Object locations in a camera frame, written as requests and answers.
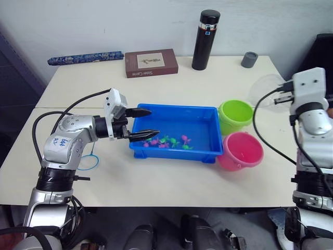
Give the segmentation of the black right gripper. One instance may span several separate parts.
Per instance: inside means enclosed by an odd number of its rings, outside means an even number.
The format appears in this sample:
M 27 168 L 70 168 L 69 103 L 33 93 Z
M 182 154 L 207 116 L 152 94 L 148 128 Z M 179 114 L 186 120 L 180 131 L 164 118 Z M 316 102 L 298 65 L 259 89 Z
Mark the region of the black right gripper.
M 293 102 L 293 100 L 294 100 L 293 95 L 283 96 L 283 97 L 279 97 L 279 98 L 274 99 L 274 104 Z

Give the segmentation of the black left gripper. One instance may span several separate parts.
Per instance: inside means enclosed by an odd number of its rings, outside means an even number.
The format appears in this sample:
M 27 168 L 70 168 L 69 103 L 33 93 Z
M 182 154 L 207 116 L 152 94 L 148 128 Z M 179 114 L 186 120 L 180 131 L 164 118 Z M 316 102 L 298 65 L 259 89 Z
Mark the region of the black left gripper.
M 113 137 L 117 139 L 128 139 L 130 142 L 145 141 L 160 133 L 159 130 L 143 130 L 139 132 L 131 132 L 127 129 L 128 120 L 127 117 L 138 118 L 149 116 L 152 114 L 151 110 L 144 108 L 129 108 L 125 110 L 125 115 L 120 118 L 113 119 L 112 129 Z

